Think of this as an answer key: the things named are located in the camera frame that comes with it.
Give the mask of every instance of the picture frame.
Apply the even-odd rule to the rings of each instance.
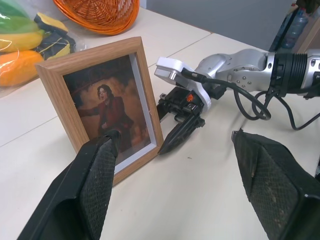
[[[107,129],[120,131],[122,160],[115,166],[114,185],[158,154],[164,139],[141,37],[35,67],[77,153]]]

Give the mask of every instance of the green vegetable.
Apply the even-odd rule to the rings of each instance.
[[[25,34],[38,30],[38,25],[29,18],[21,16],[0,17],[0,34]]]

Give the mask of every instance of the red jacket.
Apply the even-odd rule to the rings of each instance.
[[[109,105],[102,102],[91,109],[80,109],[78,110],[78,113],[80,117],[99,115],[100,120],[98,130],[100,134],[105,130],[101,127],[104,123],[106,123],[108,129],[117,129],[121,133],[129,131],[134,124],[134,121],[126,114],[124,101],[120,96],[113,97]]]

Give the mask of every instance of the man in red jacket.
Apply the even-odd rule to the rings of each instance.
[[[110,129],[121,133],[120,152],[132,147],[130,128],[134,121],[125,112],[122,97],[114,96],[108,85],[102,84],[97,88],[97,95],[102,102],[91,109],[79,109],[80,117],[99,115],[98,132],[102,135]]]

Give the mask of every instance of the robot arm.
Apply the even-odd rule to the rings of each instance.
[[[192,68],[179,60],[161,57],[157,62],[155,75],[189,90],[199,93],[207,103],[208,86],[192,85],[193,82],[181,75],[182,69]],[[203,59],[194,72],[210,79],[219,79],[234,83],[247,92],[279,91],[284,97],[290,91],[307,89],[320,80],[320,49],[308,50],[305,54],[261,52],[256,49],[244,49],[235,54],[214,54]]]
[[[290,107],[282,99],[286,94],[298,94],[305,99],[320,96],[320,49],[308,50],[304,54],[269,53],[256,49],[214,54],[203,59],[195,70],[179,60],[161,57],[156,66],[156,76],[177,86],[168,95],[160,96],[160,118],[173,113],[179,122],[165,140],[160,154],[167,153],[173,149],[172,145],[177,146],[196,128],[203,127],[205,122],[200,114],[210,109],[211,98],[219,99],[227,89],[234,90],[236,103],[249,120],[270,119],[267,106],[273,97],[287,108],[294,130],[300,130],[320,117],[318,114],[303,126],[296,127]],[[256,96],[249,94],[253,91],[261,92]],[[256,116],[245,112],[239,93],[252,101]],[[266,95],[264,105],[257,99],[263,94]]]

